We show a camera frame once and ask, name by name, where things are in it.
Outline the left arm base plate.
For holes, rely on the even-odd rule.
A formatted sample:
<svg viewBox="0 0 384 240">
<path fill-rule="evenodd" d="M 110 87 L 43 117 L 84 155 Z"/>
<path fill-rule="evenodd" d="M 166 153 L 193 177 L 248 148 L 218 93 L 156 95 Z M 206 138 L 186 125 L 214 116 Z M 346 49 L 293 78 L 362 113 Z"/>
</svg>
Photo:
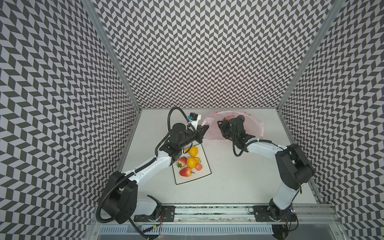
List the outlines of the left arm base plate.
<svg viewBox="0 0 384 240">
<path fill-rule="evenodd" d="M 160 221 L 163 222 L 173 222 L 175 219 L 175 206 L 161 206 L 157 207 L 153 214 L 147 215 L 137 215 L 134 217 L 134 221 L 138 223 L 157 223 Z"/>
</svg>

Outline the small pink fake peach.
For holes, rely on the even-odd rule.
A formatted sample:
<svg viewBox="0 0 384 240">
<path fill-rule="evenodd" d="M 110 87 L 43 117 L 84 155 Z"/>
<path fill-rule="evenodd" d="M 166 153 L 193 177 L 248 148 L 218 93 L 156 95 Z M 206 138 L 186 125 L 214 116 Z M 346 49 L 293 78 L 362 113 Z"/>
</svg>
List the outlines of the small pink fake peach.
<svg viewBox="0 0 384 240">
<path fill-rule="evenodd" d="M 197 170 L 197 171 L 200 171 L 200 170 L 202 170 L 202 165 L 201 164 L 197 164 L 196 165 L 196 167 L 195 167 L 195 169 Z"/>
</svg>

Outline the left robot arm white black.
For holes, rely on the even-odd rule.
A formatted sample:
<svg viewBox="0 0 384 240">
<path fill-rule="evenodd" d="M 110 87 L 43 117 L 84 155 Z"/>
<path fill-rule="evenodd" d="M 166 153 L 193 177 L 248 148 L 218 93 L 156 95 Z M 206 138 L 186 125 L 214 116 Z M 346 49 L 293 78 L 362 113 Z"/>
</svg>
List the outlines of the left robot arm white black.
<svg viewBox="0 0 384 240">
<path fill-rule="evenodd" d="M 133 216 L 156 221 L 162 214 L 162 203 L 151 195 L 140 199 L 141 185 L 176 162 L 184 148 L 192 147 L 194 142 L 202 143 L 208 129 L 208 125 L 174 124 L 156 146 L 152 158 L 125 173 L 114 172 L 99 200 L 97 221 L 123 224 Z"/>
</svg>

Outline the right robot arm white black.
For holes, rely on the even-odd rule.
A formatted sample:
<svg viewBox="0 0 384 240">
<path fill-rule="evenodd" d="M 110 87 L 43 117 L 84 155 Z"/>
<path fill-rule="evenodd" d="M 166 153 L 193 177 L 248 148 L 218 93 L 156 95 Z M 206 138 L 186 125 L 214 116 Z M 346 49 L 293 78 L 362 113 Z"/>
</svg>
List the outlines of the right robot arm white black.
<svg viewBox="0 0 384 240">
<path fill-rule="evenodd" d="M 277 145 L 270 140 L 259 139 L 246 133 L 244 123 L 245 117 L 242 115 L 217 122 L 222 136 L 232 141 L 236 157 L 247 152 L 275 160 L 282 181 L 276 195 L 266 208 L 254 207 L 256 220 L 261 222 L 262 217 L 266 217 L 265 221 L 269 222 L 296 220 L 293 201 L 302 193 L 302 186 L 315 174 L 311 162 L 299 145 Z"/>
</svg>

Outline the aluminium rail front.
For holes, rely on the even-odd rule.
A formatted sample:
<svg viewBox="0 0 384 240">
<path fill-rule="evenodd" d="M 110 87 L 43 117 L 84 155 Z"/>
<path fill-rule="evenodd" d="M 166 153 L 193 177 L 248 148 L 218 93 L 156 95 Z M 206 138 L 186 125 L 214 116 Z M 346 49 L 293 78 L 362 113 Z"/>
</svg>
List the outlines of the aluminium rail front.
<svg viewBox="0 0 384 240">
<path fill-rule="evenodd" d="M 295 204 L 279 221 L 274 221 L 267 204 L 163 204 L 156 220 L 132 216 L 136 225 L 157 224 L 269 224 L 339 225 L 342 223 L 330 204 Z"/>
</svg>

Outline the yellow fake pear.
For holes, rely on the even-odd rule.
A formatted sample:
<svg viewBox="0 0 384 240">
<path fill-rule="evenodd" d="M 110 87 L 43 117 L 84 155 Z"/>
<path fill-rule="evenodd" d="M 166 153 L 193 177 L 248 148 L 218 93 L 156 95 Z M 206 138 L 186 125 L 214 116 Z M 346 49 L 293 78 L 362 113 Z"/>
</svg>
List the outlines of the yellow fake pear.
<svg viewBox="0 0 384 240">
<path fill-rule="evenodd" d="M 187 159 L 188 168 L 194 169 L 199 163 L 200 163 L 200 158 L 190 157 Z"/>
</svg>

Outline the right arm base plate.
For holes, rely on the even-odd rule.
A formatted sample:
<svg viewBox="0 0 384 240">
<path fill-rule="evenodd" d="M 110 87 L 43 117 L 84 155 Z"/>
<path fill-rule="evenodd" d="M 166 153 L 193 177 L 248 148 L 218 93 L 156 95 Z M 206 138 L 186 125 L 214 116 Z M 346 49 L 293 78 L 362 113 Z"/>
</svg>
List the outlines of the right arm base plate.
<svg viewBox="0 0 384 240">
<path fill-rule="evenodd" d="M 281 222 L 290 223 L 298 220 L 296 213 L 291 207 L 280 210 L 274 206 L 252 206 L 253 214 L 257 222 Z"/>
</svg>

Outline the red yellow fake apple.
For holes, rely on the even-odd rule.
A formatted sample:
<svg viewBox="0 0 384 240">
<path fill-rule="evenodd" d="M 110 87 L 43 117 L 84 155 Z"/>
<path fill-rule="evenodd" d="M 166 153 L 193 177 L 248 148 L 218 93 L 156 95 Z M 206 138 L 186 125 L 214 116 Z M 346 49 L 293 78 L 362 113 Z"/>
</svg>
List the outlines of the red yellow fake apple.
<svg viewBox="0 0 384 240">
<path fill-rule="evenodd" d="M 183 168 L 179 172 L 180 176 L 182 177 L 191 177 L 192 174 L 194 174 L 193 170 L 189 167 Z"/>
</svg>

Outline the orange yellow fake mango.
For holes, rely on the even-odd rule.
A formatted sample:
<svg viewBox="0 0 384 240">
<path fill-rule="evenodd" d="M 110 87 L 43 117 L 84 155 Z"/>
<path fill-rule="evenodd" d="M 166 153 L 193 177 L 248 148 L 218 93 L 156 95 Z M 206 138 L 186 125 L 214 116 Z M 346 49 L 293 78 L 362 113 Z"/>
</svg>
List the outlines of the orange yellow fake mango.
<svg viewBox="0 0 384 240">
<path fill-rule="evenodd" d="M 199 150 L 196 146 L 192 146 L 189 150 L 188 150 L 188 154 L 191 156 L 191 157 L 196 157 L 199 153 Z"/>
</svg>

